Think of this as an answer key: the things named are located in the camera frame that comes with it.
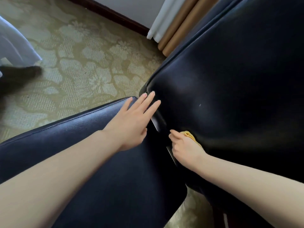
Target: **baseboard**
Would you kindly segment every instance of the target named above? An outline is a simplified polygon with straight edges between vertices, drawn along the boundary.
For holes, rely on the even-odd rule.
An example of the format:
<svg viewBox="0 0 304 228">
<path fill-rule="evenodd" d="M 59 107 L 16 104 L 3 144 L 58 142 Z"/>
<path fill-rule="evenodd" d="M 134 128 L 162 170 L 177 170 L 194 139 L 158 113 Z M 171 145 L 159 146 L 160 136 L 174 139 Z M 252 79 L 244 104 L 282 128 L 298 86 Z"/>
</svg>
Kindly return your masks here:
<svg viewBox="0 0 304 228">
<path fill-rule="evenodd" d="M 133 30 L 143 36 L 147 36 L 149 28 L 127 18 L 126 16 L 117 13 L 116 11 L 94 1 L 94 0 L 69 0 L 75 4 L 81 5 L 88 10 L 91 10 L 113 22 L 116 22 L 130 30 Z"/>
</svg>

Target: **patterned carpet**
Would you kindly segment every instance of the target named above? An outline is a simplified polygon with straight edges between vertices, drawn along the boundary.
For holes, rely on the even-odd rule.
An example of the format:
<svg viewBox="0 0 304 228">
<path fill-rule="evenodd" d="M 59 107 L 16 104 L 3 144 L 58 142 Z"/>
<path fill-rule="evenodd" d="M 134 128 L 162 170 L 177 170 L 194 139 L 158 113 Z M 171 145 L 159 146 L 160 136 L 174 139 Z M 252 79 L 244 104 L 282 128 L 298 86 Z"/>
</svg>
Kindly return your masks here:
<svg viewBox="0 0 304 228">
<path fill-rule="evenodd" d="M 43 58 L 38 67 L 0 67 L 0 141 L 137 96 L 165 59 L 155 42 L 67 0 L 0 0 L 0 15 Z M 189 190 L 166 227 L 212 224 L 206 199 Z"/>
</svg>

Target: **curtain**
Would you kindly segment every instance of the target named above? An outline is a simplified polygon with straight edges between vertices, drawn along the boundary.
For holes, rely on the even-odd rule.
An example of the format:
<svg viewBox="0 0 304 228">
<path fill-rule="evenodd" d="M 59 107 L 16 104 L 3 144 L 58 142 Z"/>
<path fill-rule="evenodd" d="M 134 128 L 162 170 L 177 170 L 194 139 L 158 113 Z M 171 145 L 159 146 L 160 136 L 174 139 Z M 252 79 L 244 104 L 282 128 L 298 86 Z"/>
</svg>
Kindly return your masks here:
<svg viewBox="0 0 304 228">
<path fill-rule="evenodd" d="M 165 0 L 159 14 L 151 26 L 150 31 L 148 32 L 148 39 L 152 39 L 153 37 L 156 42 L 159 42 L 162 39 L 184 1 L 185 0 Z"/>
<path fill-rule="evenodd" d="M 168 57 L 218 0 L 185 0 L 158 44 Z"/>
</svg>

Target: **chair seat cushion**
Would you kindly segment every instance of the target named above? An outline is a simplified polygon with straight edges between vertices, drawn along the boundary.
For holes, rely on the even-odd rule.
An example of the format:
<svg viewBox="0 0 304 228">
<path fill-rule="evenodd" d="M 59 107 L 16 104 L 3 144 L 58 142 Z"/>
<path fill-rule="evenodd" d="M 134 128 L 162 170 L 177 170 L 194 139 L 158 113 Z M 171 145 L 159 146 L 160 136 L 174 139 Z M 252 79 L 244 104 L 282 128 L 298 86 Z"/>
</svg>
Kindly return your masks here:
<svg viewBox="0 0 304 228">
<path fill-rule="evenodd" d="M 120 99 L 3 142 L 0 183 L 102 130 L 124 102 Z M 53 227 L 162 228 L 186 197 L 187 189 L 179 176 L 150 123 L 144 142 L 108 160 L 75 195 Z"/>
</svg>

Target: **leather armchair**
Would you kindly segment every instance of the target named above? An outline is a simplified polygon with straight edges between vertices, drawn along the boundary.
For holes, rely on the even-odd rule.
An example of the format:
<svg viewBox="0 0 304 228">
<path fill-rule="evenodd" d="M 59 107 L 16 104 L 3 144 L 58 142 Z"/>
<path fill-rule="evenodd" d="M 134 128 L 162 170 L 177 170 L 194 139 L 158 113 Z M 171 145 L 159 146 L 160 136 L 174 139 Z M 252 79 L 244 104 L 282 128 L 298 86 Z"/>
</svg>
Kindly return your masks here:
<svg viewBox="0 0 304 228">
<path fill-rule="evenodd" d="M 186 196 L 184 183 L 253 227 L 271 227 L 174 162 L 168 134 L 189 130 L 213 156 L 304 182 L 303 7 L 304 0 L 220 0 L 142 88 L 162 101 L 143 144 L 102 166 L 54 227 L 163 227 Z M 123 102 L 5 141 L 1 182 L 103 129 Z"/>
</svg>

